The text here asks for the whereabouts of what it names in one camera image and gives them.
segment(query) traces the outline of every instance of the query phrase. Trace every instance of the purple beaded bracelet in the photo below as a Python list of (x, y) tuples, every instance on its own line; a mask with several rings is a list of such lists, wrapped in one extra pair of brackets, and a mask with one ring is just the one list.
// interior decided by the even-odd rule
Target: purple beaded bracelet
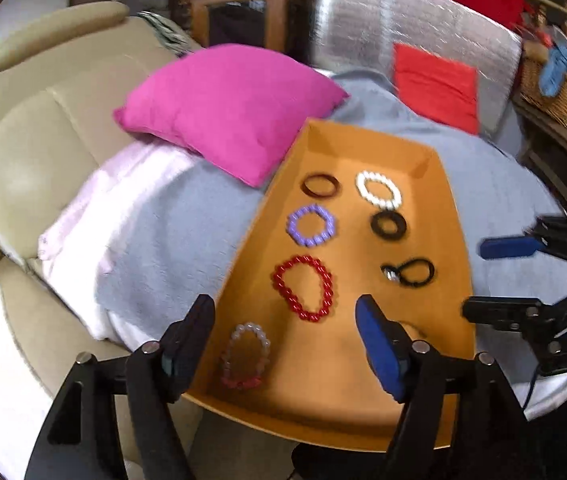
[[(321, 233), (314, 235), (311, 238), (307, 238), (297, 231), (297, 221), (299, 218), (308, 213), (316, 213), (326, 222), (326, 228)], [(335, 217), (332, 216), (324, 206), (319, 204), (307, 205), (297, 209), (297, 211), (288, 216), (286, 232), (297, 243), (297, 245), (302, 245), (304, 247), (321, 245), (335, 235)]]

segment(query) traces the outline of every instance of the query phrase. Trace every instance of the light pink cloth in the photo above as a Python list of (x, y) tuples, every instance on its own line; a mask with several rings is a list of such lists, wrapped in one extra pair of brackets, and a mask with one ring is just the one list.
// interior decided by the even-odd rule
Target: light pink cloth
[(39, 237), (44, 277), (95, 339), (119, 341), (95, 299), (112, 244), (144, 201), (192, 167), (193, 155), (156, 137), (135, 140), (95, 171), (57, 221)]
[(333, 80), (284, 54), (225, 44), (160, 68), (113, 116), (129, 132), (185, 146), (260, 187), (306, 119), (329, 116), (347, 97)]

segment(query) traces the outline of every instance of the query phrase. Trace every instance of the bracelet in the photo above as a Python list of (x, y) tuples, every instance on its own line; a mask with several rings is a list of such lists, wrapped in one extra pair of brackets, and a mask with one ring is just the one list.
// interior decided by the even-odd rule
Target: bracelet
[[(415, 265), (427, 265), (428, 277), (425, 280), (422, 280), (421, 282), (413, 282), (401, 274), (404, 269)], [(420, 286), (427, 285), (433, 281), (433, 278), (435, 277), (435, 265), (426, 258), (413, 258), (412, 260), (408, 260), (397, 267), (390, 264), (383, 264), (381, 266), (381, 272), (383, 272), (386, 275), (386, 278), (388, 278), (391, 282), (400, 282), (401, 285), (404, 286), (419, 288)]]
[[(308, 188), (308, 182), (311, 180), (316, 180), (318, 178), (329, 181), (329, 183), (333, 186), (333, 190), (328, 193), (317, 193), (316, 191), (311, 191), (310, 188)], [(310, 173), (306, 175), (306, 178), (304, 178), (303, 182), (301, 183), (301, 190), (306, 195), (313, 198), (332, 198), (334, 197), (334, 195), (339, 193), (340, 189), (341, 184), (339, 184), (339, 181), (334, 176), (327, 173)]]
[[(291, 269), (291, 267), (295, 264), (309, 265), (317, 271), (323, 282), (323, 301), (321, 303), (321, 309), (318, 312), (309, 312), (308, 310), (305, 310), (303, 305), (299, 302), (299, 298), (293, 294), (292, 290), (288, 288), (284, 282), (284, 272)], [(290, 260), (276, 267), (275, 273), (273, 274), (273, 286), (286, 300), (290, 310), (299, 316), (299, 319), (316, 323), (323, 316), (327, 316), (330, 313), (333, 297), (332, 274), (321, 263), (320, 259), (313, 258), (310, 254), (304, 254), (304, 256), (295, 254)]]
[[(397, 230), (386, 231), (381, 227), (381, 220), (390, 220), (395, 224)], [(401, 240), (403, 235), (406, 234), (407, 224), (406, 219), (403, 215), (397, 213), (396, 211), (390, 211), (389, 209), (384, 209), (384, 211), (379, 211), (377, 214), (372, 215), (370, 219), (370, 227), (372, 232), (374, 232), (378, 237), (384, 240)]]
[[(299, 220), (299, 218), (308, 213), (316, 213), (326, 222), (326, 228), (321, 233), (314, 235), (311, 238), (303, 236), (297, 230), (297, 221)], [(297, 211), (288, 216), (288, 224), (286, 225), (285, 230), (297, 243), (297, 245), (302, 245), (304, 247), (314, 247), (316, 245), (321, 245), (322, 243), (327, 242), (335, 235), (335, 217), (332, 216), (325, 207), (319, 204), (307, 205), (297, 209)]]
[[(261, 357), (257, 362), (255, 375), (244, 380), (235, 380), (230, 376), (230, 355), (232, 353), (232, 347), (234, 346), (235, 342), (241, 338), (244, 332), (253, 332), (257, 336), (259, 342), (261, 343)], [(246, 323), (237, 325), (235, 331), (232, 333), (230, 339), (228, 340), (228, 346), (226, 347), (225, 352), (222, 354), (224, 368), (222, 383), (224, 384), (224, 386), (236, 390), (247, 390), (260, 386), (262, 383), (261, 375), (264, 373), (266, 365), (268, 364), (268, 354), (270, 354), (270, 341), (266, 337), (266, 333), (258, 324)]]
[[(368, 188), (365, 186), (365, 183), (368, 180), (372, 180), (373, 182), (380, 182), (384, 184), (388, 189), (390, 189), (392, 193), (392, 199), (390, 200), (383, 200), (378, 196), (375, 196)], [(357, 189), (359, 190), (359, 194), (365, 200), (368, 200), (372, 205), (377, 206), (379, 209), (398, 209), (401, 205), (401, 192), (399, 188), (395, 186), (395, 183), (391, 181), (390, 178), (387, 176), (382, 175), (381, 173), (371, 173), (370, 171), (362, 171), (357, 175), (356, 179)]]

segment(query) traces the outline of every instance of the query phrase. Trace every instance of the blue gripper pad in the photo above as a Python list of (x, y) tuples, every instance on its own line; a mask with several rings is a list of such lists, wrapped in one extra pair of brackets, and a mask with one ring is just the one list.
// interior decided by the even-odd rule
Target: blue gripper pad
[(373, 316), (365, 297), (357, 300), (355, 305), (355, 320), (359, 336), (363, 341), (372, 371), (385, 392), (397, 402), (404, 402), (406, 386), (399, 360), (395, 355), (392, 342), (386, 337), (381, 326)]
[(532, 256), (535, 252), (544, 248), (544, 244), (531, 236), (486, 238), (479, 244), (479, 256), (484, 260), (521, 258), (523, 256)]

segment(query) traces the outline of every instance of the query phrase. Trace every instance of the wicker basket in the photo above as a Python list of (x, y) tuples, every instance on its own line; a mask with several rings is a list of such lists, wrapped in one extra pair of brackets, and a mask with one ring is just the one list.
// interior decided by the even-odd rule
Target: wicker basket
[(547, 48), (526, 42), (521, 74), (521, 97), (567, 128), (567, 76), (556, 97), (544, 97), (539, 91), (539, 76), (547, 61)]

